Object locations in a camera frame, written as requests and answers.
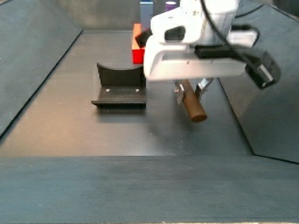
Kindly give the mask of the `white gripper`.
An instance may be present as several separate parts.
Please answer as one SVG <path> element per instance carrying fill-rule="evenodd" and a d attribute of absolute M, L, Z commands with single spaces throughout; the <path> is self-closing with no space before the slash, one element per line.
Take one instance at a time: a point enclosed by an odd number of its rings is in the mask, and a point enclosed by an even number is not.
<path fill-rule="evenodd" d="M 185 87 L 178 80 L 203 78 L 195 88 L 201 99 L 213 78 L 239 76 L 246 63 L 234 59 L 199 59 L 197 46 L 233 45 L 251 47 L 257 35 L 233 31 L 235 6 L 181 6 L 151 19 L 151 36 L 145 47 L 145 77 L 150 81 L 174 82 L 178 104 L 183 103 Z"/>

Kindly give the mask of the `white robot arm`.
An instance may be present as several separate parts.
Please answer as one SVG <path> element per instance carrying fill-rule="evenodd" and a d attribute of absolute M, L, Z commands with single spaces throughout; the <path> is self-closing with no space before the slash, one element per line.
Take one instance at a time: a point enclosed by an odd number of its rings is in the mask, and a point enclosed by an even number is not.
<path fill-rule="evenodd" d="M 177 99 L 187 97 L 183 83 L 199 79 L 205 90 L 215 78 L 238 76 L 251 62 L 239 51 L 257 37 L 231 30 L 239 0 L 181 0 L 181 6 L 151 19 L 145 46 L 145 77 L 173 81 Z"/>

